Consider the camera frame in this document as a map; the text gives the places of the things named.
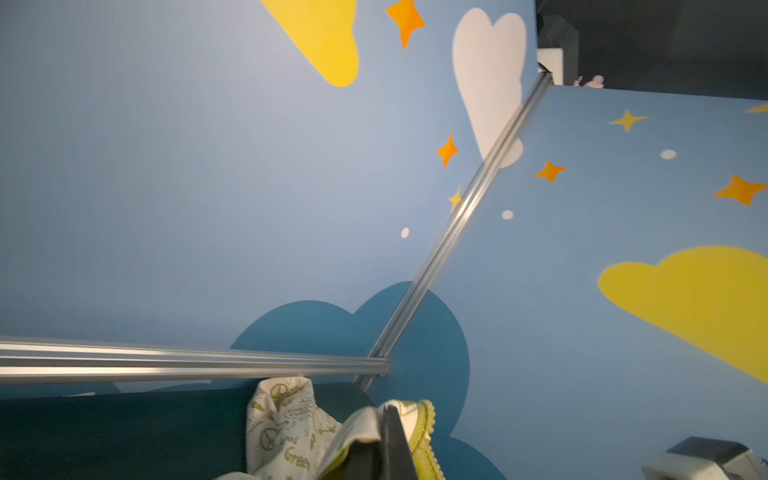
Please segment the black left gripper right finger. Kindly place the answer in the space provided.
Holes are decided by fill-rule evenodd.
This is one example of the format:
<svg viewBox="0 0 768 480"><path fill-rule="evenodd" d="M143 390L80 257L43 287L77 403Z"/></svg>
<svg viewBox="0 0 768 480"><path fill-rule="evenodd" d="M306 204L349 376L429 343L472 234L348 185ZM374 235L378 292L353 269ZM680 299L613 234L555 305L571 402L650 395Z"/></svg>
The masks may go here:
<svg viewBox="0 0 768 480"><path fill-rule="evenodd" d="M387 406L380 422L380 478L383 480L417 480L405 431L395 406Z"/></svg>

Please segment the aluminium back frame rail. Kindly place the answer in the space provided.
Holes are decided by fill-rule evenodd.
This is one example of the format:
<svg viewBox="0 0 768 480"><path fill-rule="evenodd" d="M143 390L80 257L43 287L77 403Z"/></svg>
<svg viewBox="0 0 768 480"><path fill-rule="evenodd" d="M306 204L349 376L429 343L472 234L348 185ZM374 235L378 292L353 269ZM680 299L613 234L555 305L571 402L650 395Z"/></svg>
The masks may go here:
<svg viewBox="0 0 768 480"><path fill-rule="evenodd" d="M390 361L382 358L1 339L3 385L387 376L390 372Z"/></svg>

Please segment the cream green printed jacket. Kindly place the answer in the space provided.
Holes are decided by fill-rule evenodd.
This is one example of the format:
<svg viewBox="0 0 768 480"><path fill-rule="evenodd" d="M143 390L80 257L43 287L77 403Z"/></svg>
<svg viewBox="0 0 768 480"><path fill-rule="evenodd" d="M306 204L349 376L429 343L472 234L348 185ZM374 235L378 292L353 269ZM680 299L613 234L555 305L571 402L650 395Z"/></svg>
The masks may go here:
<svg viewBox="0 0 768 480"><path fill-rule="evenodd" d="M346 459L355 442L377 442L384 409L395 406L405 431L418 479L445 477L431 446L435 409L428 400L389 400L366 406L343 423L316 403L312 382L304 377L261 381L246 415L243 472L224 479L344 479Z"/></svg>

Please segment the aluminium right frame post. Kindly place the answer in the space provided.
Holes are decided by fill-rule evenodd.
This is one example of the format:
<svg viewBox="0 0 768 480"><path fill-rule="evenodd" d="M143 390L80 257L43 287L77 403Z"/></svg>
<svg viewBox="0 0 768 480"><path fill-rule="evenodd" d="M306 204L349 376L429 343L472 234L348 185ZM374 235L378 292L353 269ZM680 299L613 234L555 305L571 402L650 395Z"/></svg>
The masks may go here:
<svg viewBox="0 0 768 480"><path fill-rule="evenodd" d="M473 213L489 190L501 169L502 161L509 156L529 117L535 112L539 102L551 85L552 73L546 67L540 66L536 81L525 95L522 105L517 108L505 125L488 157L483 161L483 164L467 187L463 201L451 214L443 234L427 256L423 266L411 282L408 290L370 351L370 358L386 360L390 356L437 278L441 268L458 243Z"/></svg>

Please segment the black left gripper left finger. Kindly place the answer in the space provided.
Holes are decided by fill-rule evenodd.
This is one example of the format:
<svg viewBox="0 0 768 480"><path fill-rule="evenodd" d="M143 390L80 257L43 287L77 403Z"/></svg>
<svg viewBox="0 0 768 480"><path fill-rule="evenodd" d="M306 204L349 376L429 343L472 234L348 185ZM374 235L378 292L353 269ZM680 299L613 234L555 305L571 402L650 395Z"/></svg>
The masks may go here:
<svg viewBox="0 0 768 480"><path fill-rule="evenodd" d="M378 480L381 470L379 444L353 443L348 451L345 480Z"/></svg>

